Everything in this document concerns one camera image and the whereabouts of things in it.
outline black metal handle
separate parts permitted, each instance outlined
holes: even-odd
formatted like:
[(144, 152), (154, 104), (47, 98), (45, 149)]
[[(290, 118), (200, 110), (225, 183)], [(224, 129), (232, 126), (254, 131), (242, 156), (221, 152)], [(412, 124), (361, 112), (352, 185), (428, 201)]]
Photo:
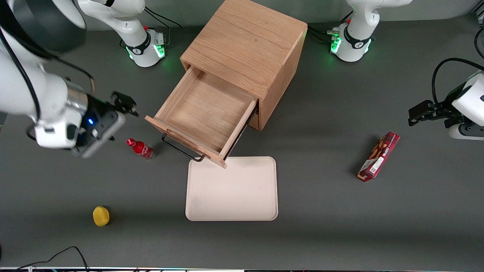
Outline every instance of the black metal handle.
[(167, 136), (167, 134), (166, 134), (166, 133), (163, 133), (163, 137), (161, 137), (161, 140), (162, 140), (162, 141), (164, 141), (164, 142), (165, 142), (167, 145), (171, 146), (171, 147), (172, 147), (174, 150), (176, 150), (176, 151), (180, 152), (181, 154), (183, 154), (183, 155), (185, 155), (185, 156), (189, 157), (190, 159), (192, 159), (192, 160), (194, 160), (194, 161), (196, 161), (196, 162), (201, 162), (201, 161), (203, 160), (203, 158), (205, 158), (205, 155), (202, 155), (202, 156), (201, 156), (200, 158), (198, 158), (198, 159), (196, 159), (196, 158), (192, 157), (190, 154), (186, 153), (185, 151), (183, 151), (183, 150), (179, 149), (178, 147), (176, 147), (176, 146), (174, 146), (174, 145), (172, 145), (172, 144), (168, 143), (168, 142), (165, 140), (166, 136)]
[(258, 103), (256, 104), (256, 107), (254, 108), (254, 110), (252, 111), (252, 113), (250, 114), (249, 116), (249, 119), (247, 119), (247, 122), (245, 122), (245, 125), (244, 127), (242, 128), (242, 130), (239, 132), (239, 134), (237, 135), (237, 138), (235, 138), (235, 141), (234, 143), (232, 144), (232, 146), (230, 147), (230, 149), (228, 150), (227, 152), (227, 155), (225, 155), (224, 157), (224, 160), (226, 160), (228, 158), (228, 156), (230, 155), (230, 153), (232, 153), (232, 150), (234, 149), (235, 145), (237, 144), (237, 142), (239, 141), (240, 137), (242, 136), (242, 133), (245, 131), (245, 129), (247, 128), (247, 126), (249, 125), (250, 121), (252, 120), (252, 118), (254, 117), (254, 115), (258, 112), (258, 109), (259, 109), (259, 105)]

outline bottle label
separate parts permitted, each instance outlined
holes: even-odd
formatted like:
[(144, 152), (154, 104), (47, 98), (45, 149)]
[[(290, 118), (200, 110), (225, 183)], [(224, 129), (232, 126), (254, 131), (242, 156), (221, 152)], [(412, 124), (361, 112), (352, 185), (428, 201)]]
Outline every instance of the bottle label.
[(144, 145), (143, 150), (141, 151), (141, 156), (145, 158), (150, 158), (152, 154), (152, 149), (149, 148), (147, 145)]

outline wooden cabinet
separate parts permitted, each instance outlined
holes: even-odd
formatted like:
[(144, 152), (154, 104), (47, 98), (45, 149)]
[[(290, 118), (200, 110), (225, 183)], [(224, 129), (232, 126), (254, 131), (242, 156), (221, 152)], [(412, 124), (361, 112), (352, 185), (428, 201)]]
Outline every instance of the wooden cabinet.
[(149, 121), (222, 167), (248, 119), (262, 130), (291, 82), (307, 25), (226, 0), (182, 54), (185, 76)]

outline open drawer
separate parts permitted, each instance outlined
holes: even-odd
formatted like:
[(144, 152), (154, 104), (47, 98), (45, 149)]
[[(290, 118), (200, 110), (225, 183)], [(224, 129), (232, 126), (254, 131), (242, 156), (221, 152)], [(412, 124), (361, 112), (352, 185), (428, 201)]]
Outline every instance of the open drawer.
[(168, 135), (226, 168), (256, 104), (243, 89), (191, 66), (154, 118), (145, 119), (164, 133), (163, 140)]

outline red box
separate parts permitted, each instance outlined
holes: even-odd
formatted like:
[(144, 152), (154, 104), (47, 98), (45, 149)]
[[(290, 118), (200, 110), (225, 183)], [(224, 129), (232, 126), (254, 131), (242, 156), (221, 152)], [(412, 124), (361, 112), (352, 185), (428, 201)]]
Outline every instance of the red box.
[(393, 132), (389, 132), (380, 139), (377, 146), (371, 151), (370, 157), (360, 169), (360, 172), (357, 175), (358, 179), (366, 182), (375, 178), (399, 139), (400, 136)]

